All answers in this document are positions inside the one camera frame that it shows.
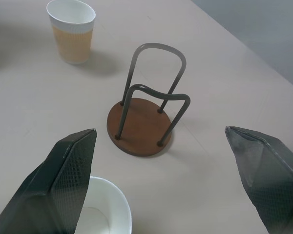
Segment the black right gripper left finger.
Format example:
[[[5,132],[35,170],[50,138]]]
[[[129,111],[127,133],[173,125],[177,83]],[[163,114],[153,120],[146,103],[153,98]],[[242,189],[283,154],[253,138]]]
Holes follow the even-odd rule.
[[[88,190],[97,132],[59,140],[0,214],[0,234],[73,234]]]

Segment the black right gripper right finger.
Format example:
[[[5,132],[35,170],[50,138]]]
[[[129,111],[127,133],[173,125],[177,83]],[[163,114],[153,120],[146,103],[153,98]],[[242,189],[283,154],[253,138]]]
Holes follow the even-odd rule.
[[[293,234],[293,152],[279,139],[227,126],[241,182],[270,234]]]

